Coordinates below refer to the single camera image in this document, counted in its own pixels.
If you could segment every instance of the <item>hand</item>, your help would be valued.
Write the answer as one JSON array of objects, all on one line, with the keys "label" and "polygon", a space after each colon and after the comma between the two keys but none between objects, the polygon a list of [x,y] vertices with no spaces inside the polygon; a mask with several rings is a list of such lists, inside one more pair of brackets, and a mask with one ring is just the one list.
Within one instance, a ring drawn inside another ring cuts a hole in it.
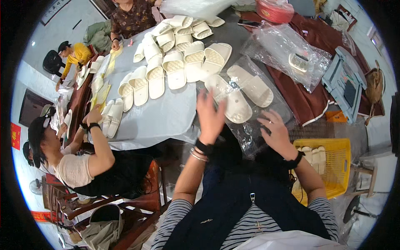
[{"label": "hand", "polygon": [[97,104],[93,109],[83,118],[82,122],[90,125],[91,123],[99,123],[102,119],[100,113],[100,104]]},{"label": "hand", "polygon": [[57,84],[56,84],[56,92],[59,91],[59,89],[60,89],[60,84],[62,84],[62,79],[61,79],[61,78],[58,80],[58,82],[57,82]]},{"label": "hand", "polygon": [[200,121],[201,134],[199,141],[203,144],[214,144],[225,124],[226,101],[221,101],[218,110],[214,110],[213,90],[204,98],[205,89],[197,96],[197,114]]},{"label": "hand", "polygon": [[160,6],[161,6],[161,1],[162,1],[162,0],[156,0],[156,1],[154,2],[154,6],[160,7]]},{"label": "hand", "polygon": [[114,40],[111,45],[112,50],[119,50],[120,49],[120,42],[118,40]]},{"label": "hand", "polygon": [[286,160],[296,159],[298,152],[290,143],[288,129],[283,123],[282,117],[275,111],[262,111],[262,114],[269,120],[257,118],[257,120],[271,131],[268,135],[265,129],[261,128],[261,134],[265,142]]},{"label": "hand", "polygon": [[65,122],[63,122],[60,126],[60,128],[58,129],[58,134],[62,135],[64,134],[68,129],[68,126],[65,124]]}]

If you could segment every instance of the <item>black cap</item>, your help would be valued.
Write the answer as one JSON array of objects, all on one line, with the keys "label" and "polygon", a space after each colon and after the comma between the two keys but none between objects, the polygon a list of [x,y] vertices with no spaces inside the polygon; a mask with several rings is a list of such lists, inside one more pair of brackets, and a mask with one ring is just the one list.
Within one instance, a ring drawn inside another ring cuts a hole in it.
[{"label": "black cap", "polygon": [[68,41],[62,42],[58,47],[58,54],[60,54],[61,51],[64,51],[67,47],[71,47],[69,42]]},{"label": "black cap", "polygon": [[32,150],[33,163],[37,168],[40,167],[40,163],[44,164],[44,161],[46,160],[46,156],[40,149],[40,143],[43,139],[44,131],[50,124],[50,119],[54,115],[55,111],[56,109],[51,107],[46,115],[33,120],[28,128],[28,141],[30,149]]}]

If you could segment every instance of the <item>smartphone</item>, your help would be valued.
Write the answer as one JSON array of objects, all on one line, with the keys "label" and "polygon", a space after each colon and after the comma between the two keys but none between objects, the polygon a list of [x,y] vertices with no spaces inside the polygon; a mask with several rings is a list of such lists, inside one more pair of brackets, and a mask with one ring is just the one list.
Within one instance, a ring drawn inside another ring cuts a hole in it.
[{"label": "smartphone", "polygon": [[242,25],[242,26],[253,27],[253,28],[259,28],[261,26],[260,22],[252,22],[252,21],[244,20],[244,19],[240,19],[238,21],[238,24]]}]

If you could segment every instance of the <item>floral blouse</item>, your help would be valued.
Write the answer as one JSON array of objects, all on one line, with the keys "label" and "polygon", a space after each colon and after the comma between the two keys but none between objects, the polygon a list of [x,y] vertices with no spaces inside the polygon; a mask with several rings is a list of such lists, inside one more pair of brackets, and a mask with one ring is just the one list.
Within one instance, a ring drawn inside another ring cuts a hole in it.
[{"label": "floral blouse", "polygon": [[117,7],[111,14],[111,32],[121,34],[128,39],[144,30],[156,25],[153,18],[152,0],[134,0],[133,6],[129,11],[124,11]]}]

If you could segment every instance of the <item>red spool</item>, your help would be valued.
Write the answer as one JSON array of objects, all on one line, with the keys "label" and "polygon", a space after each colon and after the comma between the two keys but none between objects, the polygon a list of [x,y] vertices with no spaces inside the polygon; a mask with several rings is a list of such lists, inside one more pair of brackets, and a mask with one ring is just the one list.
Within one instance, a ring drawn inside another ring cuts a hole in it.
[{"label": "red spool", "polygon": [[277,24],[290,22],[294,15],[293,6],[281,0],[256,0],[256,10],[259,16]]}]

